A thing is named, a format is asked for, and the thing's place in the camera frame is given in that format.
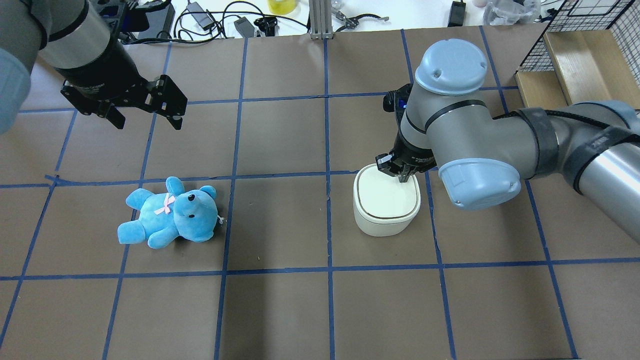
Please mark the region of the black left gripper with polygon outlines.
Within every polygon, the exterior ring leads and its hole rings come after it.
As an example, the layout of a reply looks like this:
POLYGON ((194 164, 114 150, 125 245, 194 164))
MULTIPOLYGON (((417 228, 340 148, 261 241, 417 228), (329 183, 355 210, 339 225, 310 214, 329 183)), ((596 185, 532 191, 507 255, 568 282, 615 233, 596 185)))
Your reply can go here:
POLYGON ((68 83, 62 87, 62 95, 84 115, 98 109, 98 117, 123 130, 126 117, 115 105, 135 106, 164 117, 174 130, 182 129, 188 98, 169 75, 160 75, 151 82, 142 77, 119 42, 108 43, 103 53, 88 64, 61 68, 60 74, 68 83))

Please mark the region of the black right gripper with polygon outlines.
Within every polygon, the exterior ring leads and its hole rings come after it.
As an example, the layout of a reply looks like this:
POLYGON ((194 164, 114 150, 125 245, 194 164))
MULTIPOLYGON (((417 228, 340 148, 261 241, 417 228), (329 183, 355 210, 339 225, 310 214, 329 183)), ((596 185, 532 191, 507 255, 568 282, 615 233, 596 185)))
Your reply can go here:
POLYGON ((390 152, 380 153, 375 159, 378 171, 397 178, 400 183, 407 183, 416 173, 427 173, 438 167, 433 150, 428 148, 427 137, 421 133, 414 143, 398 131, 390 152))

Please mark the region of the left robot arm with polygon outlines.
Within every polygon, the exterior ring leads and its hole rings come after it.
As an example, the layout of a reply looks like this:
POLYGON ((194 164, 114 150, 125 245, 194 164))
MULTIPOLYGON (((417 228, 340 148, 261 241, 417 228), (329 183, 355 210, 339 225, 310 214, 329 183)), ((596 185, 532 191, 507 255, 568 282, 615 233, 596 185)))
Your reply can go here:
POLYGON ((15 123, 31 90, 37 59, 64 80, 61 95, 85 116, 123 129, 121 108, 166 118, 180 130, 188 102, 169 75, 144 78, 121 35, 149 28, 147 14, 169 0, 3 0, 1 2, 1 132, 15 123))

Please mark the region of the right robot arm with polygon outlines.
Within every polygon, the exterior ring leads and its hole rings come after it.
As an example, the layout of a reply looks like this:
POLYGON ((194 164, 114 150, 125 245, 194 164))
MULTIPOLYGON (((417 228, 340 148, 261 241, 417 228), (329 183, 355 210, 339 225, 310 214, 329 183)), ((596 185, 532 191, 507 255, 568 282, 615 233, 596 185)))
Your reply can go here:
POLYGON ((378 171, 405 183, 436 167, 451 203, 467 211, 510 201, 523 180, 560 174, 638 240, 636 110, 619 100, 583 101, 492 117, 480 94, 488 65, 483 51, 464 39, 428 47, 414 82, 384 96, 397 136, 375 158, 378 171))

